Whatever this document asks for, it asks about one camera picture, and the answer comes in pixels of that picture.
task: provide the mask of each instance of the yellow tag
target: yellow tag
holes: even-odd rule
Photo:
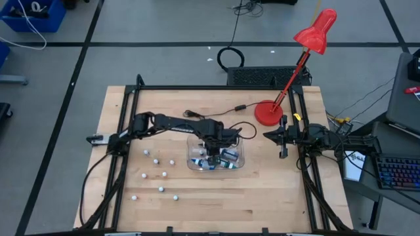
[[[301,116],[298,113],[293,114],[298,121],[301,121]]]

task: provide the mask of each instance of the plastic container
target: plastic container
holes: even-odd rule
[[[11,49],[6,44],[0,42],[0,68],[3,66],[3,63],[5,63],[10,51]]]
[[[30,5],[34,0],[20,0],[23,6]],[[48,5],[49,17],[34,18],[29,17],[29,21],[35,26],[39,32],[57,32],[66,15],[66,9],[61,0],[36,0],[41,7]],[[0,19],[2,19],[12,30],[16,32],[32,32],[29,24],[24,17],[11,17],[8,16],[12,8],[22,9],[18,0],[8,0],[0,12]]]
[[[188,146],[186,163],[191,170],[236,170],[245,164],[241,138],[237,145],[221,148],[220,154],[215,157],[207,156],[203,140],[200,140],[197,136],[189,135],[186,142]],[[209,158],[213,158],[216,164],[209,164],[212,163]]]

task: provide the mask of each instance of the lamp base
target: lamp base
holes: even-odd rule
[[[275,112],[271,112],[274,101],[264,100],[255,107],[255,118],[265,126],[279,125],[280,118],[283,116],[282,107],[278,107]]]

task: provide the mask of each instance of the red desk lamp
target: red desk lamp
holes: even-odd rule
[[[297,67],[293,72],[289,82],[282,91],[282,93],[276,98],[275,101],[264,100],[261,103],[257,104],[255,107],[255,118],[259,123],[266,126],[277,125],[280,121],[280,118],[283,116],[283,109],[280,107],[281,102],[283,101],[286,91],[289,89],[292,82],[295,80],[296,75],[300,72],[302,67],[306,64],[310,54],[309,51],[313,50],[319,54],[324,54],[327,47],[327,32],[334,24],[335,19],[337,19],[337,13],[333,9],[325,9],[317,17],[315,22],[309,28],[306,28],[300,31],[294,40],[298,43],[307,47],[308,50],[303,52],[299,61],[297,62]]]

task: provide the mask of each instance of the clear plastic bin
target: clear plastic bin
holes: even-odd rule
[[[186,162],[188,168],[192,170],[236,170],[245,164],[242,139],[238,140],[237,145],[221,148],[219,155],[214,157],[207,155],[203,140],[197,136],[189,135],[186,143],[188,148]]]

